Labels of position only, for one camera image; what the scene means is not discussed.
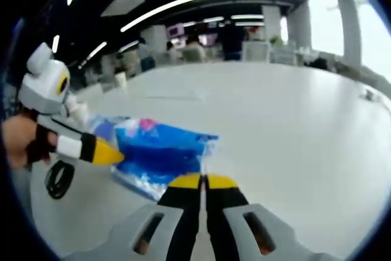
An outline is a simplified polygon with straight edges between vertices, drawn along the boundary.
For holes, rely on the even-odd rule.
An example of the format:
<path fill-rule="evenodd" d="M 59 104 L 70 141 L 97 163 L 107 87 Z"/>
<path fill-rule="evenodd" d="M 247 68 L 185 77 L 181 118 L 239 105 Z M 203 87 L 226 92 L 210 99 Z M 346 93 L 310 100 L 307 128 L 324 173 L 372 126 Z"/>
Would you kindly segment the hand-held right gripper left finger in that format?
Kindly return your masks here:
<path fill-rule="evenodd" d="M 169 183 L 155 204 L 146 204 L 114 226 L 94 249 L 66 260 L 190 260 L 199 231 L 200 174 Z"/>

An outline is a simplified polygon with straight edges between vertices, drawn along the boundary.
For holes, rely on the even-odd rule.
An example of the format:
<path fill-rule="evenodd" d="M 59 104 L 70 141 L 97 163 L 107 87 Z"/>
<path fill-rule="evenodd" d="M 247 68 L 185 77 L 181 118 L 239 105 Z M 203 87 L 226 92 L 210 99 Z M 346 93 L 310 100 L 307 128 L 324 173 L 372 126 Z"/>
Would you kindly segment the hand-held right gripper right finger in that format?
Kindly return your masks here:
<path fill-rule="evenodd" d="M 325 260 L 260 204 L 250 204 L 230 178 L 205 177 L 207 229 L 216 260 Z"/>

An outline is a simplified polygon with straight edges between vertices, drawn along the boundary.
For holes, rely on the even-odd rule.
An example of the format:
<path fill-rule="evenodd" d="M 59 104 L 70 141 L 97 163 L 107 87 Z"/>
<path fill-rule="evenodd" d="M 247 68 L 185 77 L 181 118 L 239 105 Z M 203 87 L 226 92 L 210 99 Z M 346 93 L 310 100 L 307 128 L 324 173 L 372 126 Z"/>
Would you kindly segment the person's left hand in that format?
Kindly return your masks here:
<path fill-rule="evenodd" d="M 43 161 L 49 165 L 50 151 L 57 146 L 57 134 L 49 131 L 38 147 L 29 149 L 37 139 L 38 124 L 24 114 L 18 114 L 2 123 L 2 137 L 7 161 L 12 169 L 21 169 L 34 162 Z"/>

